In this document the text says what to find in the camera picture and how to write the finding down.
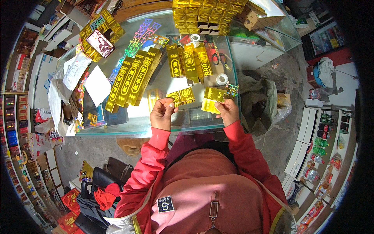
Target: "jacket sleeve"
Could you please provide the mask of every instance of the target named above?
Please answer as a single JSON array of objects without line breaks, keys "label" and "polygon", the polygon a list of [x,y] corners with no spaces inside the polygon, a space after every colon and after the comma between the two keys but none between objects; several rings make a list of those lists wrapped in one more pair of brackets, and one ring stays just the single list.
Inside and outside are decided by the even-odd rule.
[{"label": "jacket sleeve", "polygon": [[170,132],[158,128],[151,129],[152,137],[149,142],[143,144],[142,157],[120,193],[121,200],[117,204],[114,218],[127,216],[140,208],[158,172],[165,168]]},{"label": "jacket sleeve", "polygon": [[238,169],[260,181],[267,189],[287,204],[282,184],[276,175],[270,173],[269,166],[260,150],[256,149],[251,134],[245,134],[240,120],[224,128],[230,143],[230,152]]}]

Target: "embroidered patch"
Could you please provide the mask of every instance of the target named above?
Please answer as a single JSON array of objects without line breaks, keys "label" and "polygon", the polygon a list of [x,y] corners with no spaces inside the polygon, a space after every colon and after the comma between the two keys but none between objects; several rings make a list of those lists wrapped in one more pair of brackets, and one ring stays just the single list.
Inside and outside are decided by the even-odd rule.
[{"label": "embroidered patch", "polygon": [[157,205],[159,207],[159,213],[173,211],[173,202],[171,196],[157,199]]}]

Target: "scissors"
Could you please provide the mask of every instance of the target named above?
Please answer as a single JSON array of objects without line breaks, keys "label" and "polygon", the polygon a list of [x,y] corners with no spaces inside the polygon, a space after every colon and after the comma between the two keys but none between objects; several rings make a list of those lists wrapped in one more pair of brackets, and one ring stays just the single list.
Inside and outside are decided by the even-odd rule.
[{"label": "scissors", "polygon": [[218,48],[217,46],[215,45],[215,42],[213,41],[213,45],[214,45],[214,49],[215,49],[215,53],[212,55],[212,62],[214,65],[218,65],[220,64],[220,61],[223,65],[225,65],[225,67],[229,70],[229,71],[232,71],[232,69],[227,65],[227,57],[225,54],[223,53],[220,53],[218,51]]}]

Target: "hand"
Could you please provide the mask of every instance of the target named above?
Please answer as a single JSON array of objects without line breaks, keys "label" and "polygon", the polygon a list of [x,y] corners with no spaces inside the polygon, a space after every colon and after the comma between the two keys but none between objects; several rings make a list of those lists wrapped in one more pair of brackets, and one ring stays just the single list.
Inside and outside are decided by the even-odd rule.
[{"label": "hand", "polygon": [[225,127],[239,120],[239,108],[233,100],[225,99],[224,103],[216,102],[214,106],[221,112],[216,118],[222,117]]},{"label": "hand", "polygon": [[173,101],[172,98],[163,98],[156,101],[149,116],[153,128],[171,130],[171,115],[178,111],[178,107],[174,108]]}]

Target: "green bottle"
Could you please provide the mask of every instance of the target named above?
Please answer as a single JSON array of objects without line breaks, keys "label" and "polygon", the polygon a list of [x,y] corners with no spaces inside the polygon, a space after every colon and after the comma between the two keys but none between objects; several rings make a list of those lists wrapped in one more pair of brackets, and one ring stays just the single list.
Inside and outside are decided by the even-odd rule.
[{"label": "green bottle", "polygon": [[314,144],[322,146],[322,147],[326,147],[330,145],[329,143],[327,143],[326,140],[322,139],[321,137],[316,137],[314,140]]},{"label": "green bottle", "polygon": [[321,114],[321,117],[322,117],[322,118],[330,118],[330,119],[331,119],[331,118],[332,118],[332,115],[328,115],[328,114],[324,114],[324,113],[322,113],[322,114]]},{"label": "green bottle", "polygon": [[328,118],[320,118],[319,121],[321,121],[321,123],[323,124],[332,124],[334,123],[334,120],[333,119],[328,119]]},{"label": "green bottle", "polygon": [[313,152],[319,155],[325,155],[327,154],[324,148],[321,148],[318,145],[313,146]]}]

